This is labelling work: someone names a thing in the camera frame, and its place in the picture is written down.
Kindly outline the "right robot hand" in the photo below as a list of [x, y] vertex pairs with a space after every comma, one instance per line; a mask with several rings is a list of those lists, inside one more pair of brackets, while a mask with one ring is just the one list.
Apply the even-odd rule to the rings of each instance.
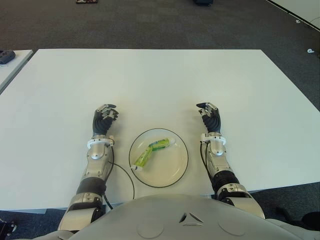
[[201, 115], [208, 133], [221, 133], [221, 117], [217, 106], [210, 102], [197, 103], [198, 112]]

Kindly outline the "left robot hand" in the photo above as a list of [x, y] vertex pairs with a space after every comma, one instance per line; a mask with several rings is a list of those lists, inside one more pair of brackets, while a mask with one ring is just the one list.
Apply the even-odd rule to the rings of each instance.
[[118, 118], [116, 107], [114, 104], [103, 104], [95, 110], [92, 122], [93, 136], [107, 134], [112, 123]]

